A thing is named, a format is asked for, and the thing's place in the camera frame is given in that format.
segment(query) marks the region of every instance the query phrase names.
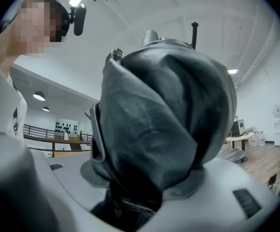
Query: black antenna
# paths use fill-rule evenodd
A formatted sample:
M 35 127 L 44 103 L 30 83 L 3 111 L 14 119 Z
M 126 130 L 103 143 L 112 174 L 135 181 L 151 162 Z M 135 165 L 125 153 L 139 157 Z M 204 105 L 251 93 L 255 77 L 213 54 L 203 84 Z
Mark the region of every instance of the black antenna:
M 192 44 L 191 44 L 191 46 L 194 50 L 196 49 L 198 26 L 199 26 L 199 23 L 197 23 L 196 21 L 192 22 Z

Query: desk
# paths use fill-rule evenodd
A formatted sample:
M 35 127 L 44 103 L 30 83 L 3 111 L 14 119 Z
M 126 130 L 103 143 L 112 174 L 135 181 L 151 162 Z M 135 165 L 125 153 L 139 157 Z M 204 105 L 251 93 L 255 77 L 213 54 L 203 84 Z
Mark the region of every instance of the desk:
M 242 141 L 242 150 L 245 151 L 245 140 L 252 137 L 254 134 L 254 132 L 249 132 L 248 134 L 239 137 L 227 137 L 226 141 L 232 142 L 233 149 L 235 148 L 235 141 Z
M 232 142 L 231 149 L 222 149 L 217 157 L 225 160 L 229 160 L 231 162 L 245 162 L 247 161 L 247 157 L 245 157 L 245 140 L 252 137 L 255 133 L 249 132 L 246 135 L 242 135 L 239 137 L 227 137 L 227 142 Z M 242 141 L 242 149 L 235 148 L 235 141 Z

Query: metal railing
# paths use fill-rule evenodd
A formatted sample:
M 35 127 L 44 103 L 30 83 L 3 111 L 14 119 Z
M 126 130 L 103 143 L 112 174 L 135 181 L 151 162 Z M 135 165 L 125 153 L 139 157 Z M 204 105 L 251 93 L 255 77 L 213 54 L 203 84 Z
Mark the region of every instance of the metal railing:
M 81 141 L 87 141 L 88 145 L 90 145 L 91 139 L 92 139 L 92 135 L 80 133 L 80 140 Z
M 49 138 L 49 139 L 63 139 L 64 133 L 54 130 L 43 129 L 35 126 L 24 125 L 23 133 L 25 135 L 39 137 L 39 138 Z
M 72 152 L 87 152 L 90 151 L 88 150 L 56 150 L 55 149 L 55 144 L 69 144 L 71 145 L 87 145 L 87 141 L 77 141 L 77 142 L 72 142 L 68 140 L 61 140 L 61 139 L 50 139 L 50 138 L 41 138 L 41 137 L 35 137 L 31 135 L 24 134 L 25 139 L 30 139 L 30 140 L 35 140 L 35 141 L 40 141 L 40 142 L 45 142 L 45 143 L 51 143 L 52 144 L 52 149 L 40 149 L 36 147 L 29 147 L 31 149 L 36 149 L 36 150 L 41 150 L 41 151 L 50 151 L 51 157 L 55 157 L 55 152 L 64 152 L 64 153 L 72 153 Z

